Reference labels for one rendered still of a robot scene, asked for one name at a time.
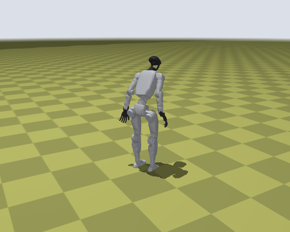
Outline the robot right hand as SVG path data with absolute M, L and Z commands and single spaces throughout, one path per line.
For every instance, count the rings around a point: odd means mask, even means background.
M 164 125 L 165 125 L 165 127 L 167 127 L 168 122 L 167 122 L 167 118 L 165 116 L 165 113 L 163 113 L 162 111 L 160 111 L 159 114 L 160 114 L 161 117 L 163 117 L 163 120 L 165 121 L 165 124 Z

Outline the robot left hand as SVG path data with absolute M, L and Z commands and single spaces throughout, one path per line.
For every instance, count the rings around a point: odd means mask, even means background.
M 129 106 L 128 106 L 128 109 L 129 109 Z M 121 114 L 121 118 L 120 118 L 120 120 L 122 119 L 121 122 L 123 121 L 123 123 L 124 123 L 125 119 L 126 119 L 125 123 L 127 122 L 127 117 L 128 117 L 128 120 L 129 120 L 129 116 L 128 116 L 128 114 L 127 114 L 128 109 L 127 109 L 127 110 L 123 109 L 123 112 L 122 112 L 122 114 Z M 124 118 L 124 120 L 123 120 L 122 117 Z M 120 120 L 119 120 L 119 121 L 120 121 Z

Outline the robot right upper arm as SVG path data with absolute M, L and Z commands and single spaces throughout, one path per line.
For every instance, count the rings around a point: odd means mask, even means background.
M 156 73 L 156 78 L 157 78 L 157 85 L 156 85 L 156 92 L 155 96 L 156 98 L 160 97 L 160 92 L 163 88 L 163 82 L 165 80 L 165 76 L 159 72 Z

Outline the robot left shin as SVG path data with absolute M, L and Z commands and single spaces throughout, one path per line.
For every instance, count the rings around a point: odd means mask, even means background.
M 133 136 L 133 135 L 132 135 Z M 131 136 L 131 138 L 132 138 Z M 139 142 L 134 142 L 132 140 L 132 149 L 135 155 L 135 163 L 140 163 L 140 151 L 141 151 L 141 140 Z

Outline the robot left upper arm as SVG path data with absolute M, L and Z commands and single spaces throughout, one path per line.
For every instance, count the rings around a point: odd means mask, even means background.
M 134 88 L 136 87 L 139 75 L 140 75 L 140 72 L 135 74 L 134 79 L 133 79 L 132 83 L 130 84 L 130 87 L 127 90 L 128 94 L 133 95 L 135 93 Z

